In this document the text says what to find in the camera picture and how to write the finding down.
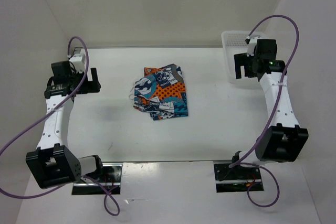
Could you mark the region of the patterned blue orange shorts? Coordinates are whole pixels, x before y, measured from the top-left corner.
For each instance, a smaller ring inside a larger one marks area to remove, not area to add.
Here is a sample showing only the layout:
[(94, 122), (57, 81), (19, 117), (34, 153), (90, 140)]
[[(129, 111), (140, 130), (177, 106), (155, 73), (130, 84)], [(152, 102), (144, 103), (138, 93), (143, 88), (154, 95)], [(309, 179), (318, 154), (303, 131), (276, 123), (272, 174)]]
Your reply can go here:
[(144, 68), (144, 76), (135, 82), (133, 107), (148, 113), (152, 120), (188, 116), (186, 85), (182, 69), (176, 64)]

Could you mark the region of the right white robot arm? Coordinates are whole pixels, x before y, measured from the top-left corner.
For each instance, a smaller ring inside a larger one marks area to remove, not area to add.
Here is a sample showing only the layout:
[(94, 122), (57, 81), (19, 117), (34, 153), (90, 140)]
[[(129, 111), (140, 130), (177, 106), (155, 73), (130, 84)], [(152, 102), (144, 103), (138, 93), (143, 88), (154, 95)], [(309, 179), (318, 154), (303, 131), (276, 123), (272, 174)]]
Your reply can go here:
[(235, 78), (256, 78), (267, 106), (266, 128), (250, 151), (238, 151), (229, 165), (235, 178), (243, 178), (253, 165), (292, 163), (299, 156), (309, 133), (300, 126), (291, 105), (286, 64), (278, 60), (274, 39), (260, 36), (245, 41), (245, 52), (233, 53)]

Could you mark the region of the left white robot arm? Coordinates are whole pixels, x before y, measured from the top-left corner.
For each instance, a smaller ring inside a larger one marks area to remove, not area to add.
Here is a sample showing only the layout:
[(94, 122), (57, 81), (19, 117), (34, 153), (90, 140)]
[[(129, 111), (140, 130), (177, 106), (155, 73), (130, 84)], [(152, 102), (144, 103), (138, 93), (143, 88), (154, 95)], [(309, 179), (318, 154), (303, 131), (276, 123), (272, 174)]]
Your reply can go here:
[(98, 93), (101, 85), (96, 68), (92, 80), (69, 61), (51, 64), (53, 76), (47, 82), (44, 97), (47, 113), (41, 139), (35, 151), (26, 154), (26, 164), (40, 188), (79, 182), (85, 175), (93, 182), (101, 181), (105, 169), (98, 155), (77, 158), (68, 148), (68, 127), (77, 94)]

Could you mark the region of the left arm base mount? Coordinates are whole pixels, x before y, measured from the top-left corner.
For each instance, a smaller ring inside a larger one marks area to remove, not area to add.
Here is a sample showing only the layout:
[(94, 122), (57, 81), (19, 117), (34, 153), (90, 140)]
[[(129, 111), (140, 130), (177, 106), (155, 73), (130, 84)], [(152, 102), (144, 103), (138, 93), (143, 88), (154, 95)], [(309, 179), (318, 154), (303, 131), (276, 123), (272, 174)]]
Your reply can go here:
[[(102, 174), (92, 176), (107, 191), (111, 190), (113, 195), (119, 195), (121, 190), (122, 163), (102, 163)], [(105, 192), (94, 182), (82, 178), (79, 182), (74, 183), (71, 194), (73, 196), (81, 195), (104, 195)]]

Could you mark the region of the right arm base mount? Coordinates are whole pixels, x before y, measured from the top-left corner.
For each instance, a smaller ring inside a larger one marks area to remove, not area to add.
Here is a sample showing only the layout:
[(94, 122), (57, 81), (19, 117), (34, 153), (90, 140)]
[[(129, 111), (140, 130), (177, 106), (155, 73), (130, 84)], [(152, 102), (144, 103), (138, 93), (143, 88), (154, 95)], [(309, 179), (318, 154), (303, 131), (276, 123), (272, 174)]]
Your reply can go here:
[(229, 168), (230, 161), (213, 163), (217, 193), (264, 191), (260, 170), (255, 167), (236, 166)]

